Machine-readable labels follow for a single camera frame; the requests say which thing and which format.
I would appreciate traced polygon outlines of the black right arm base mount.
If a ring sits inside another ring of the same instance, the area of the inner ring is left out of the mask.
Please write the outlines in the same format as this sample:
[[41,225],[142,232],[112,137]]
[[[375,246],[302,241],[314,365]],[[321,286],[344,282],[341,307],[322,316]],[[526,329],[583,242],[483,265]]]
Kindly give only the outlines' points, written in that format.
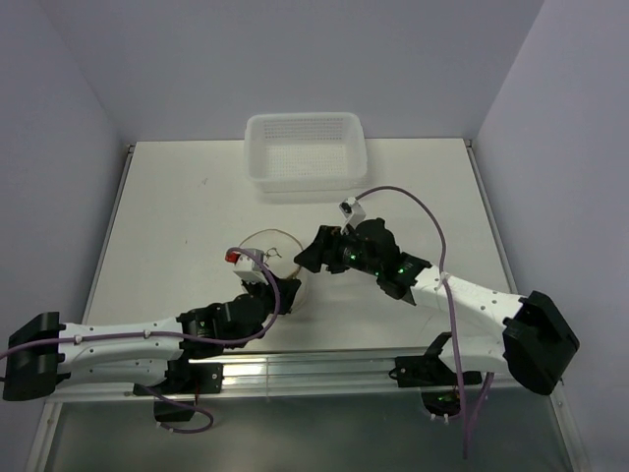
[[421,356],[396,357],[388,375],[400,388],[430,388],[422,394],[422,402],[430,414],[456,416],[461,409],[458,378],[440,360],[439,354],[439,350],[429,349]]

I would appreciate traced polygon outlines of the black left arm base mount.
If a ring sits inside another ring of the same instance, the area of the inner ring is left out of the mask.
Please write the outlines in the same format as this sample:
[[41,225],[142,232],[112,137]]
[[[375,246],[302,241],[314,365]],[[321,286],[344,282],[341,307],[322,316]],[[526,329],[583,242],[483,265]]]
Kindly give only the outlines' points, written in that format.
[[[153,418],[159,428],[178,434],[196,434],[207,431],[214,424],[213,415],[200,406],[203,394],[221,392],[223,365],[191,364],[189,361],[169,361],[165,378],[156,385],[135,383],[133,396],[153,398]],[[185,429],[180,424],[188,423],[196,416],[206,423],[201,427]]]

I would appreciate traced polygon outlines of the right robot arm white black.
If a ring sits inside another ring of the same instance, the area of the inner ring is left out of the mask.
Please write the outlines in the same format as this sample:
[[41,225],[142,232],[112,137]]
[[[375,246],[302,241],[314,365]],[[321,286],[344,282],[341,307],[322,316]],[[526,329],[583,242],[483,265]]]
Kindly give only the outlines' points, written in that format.
[[381,218],[354,229],[322,225],[294,261],[312,273],[354,269],[372,275],[387,296],[479,330],[479,335],[464,338],[451,328],[423,355],[396,358],[389,376],[401,387],[475,385],[494,373],[549,395],[580,348],[547,295],[503,293],[443,275],[437,266],[401,251]]

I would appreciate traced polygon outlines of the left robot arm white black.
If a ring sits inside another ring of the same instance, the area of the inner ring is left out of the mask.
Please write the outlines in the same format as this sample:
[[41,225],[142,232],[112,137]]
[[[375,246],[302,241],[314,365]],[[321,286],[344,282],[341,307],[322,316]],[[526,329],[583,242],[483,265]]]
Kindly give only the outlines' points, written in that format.
[[291,311],[302,283],[277,278],[242,286],[229,302],[145,324],[64,324],[56,312],[41,313],[9,337],[2,398],[34,400],[59,386],[99,383],[181,392],[193,380],[191,361],[262,338]]

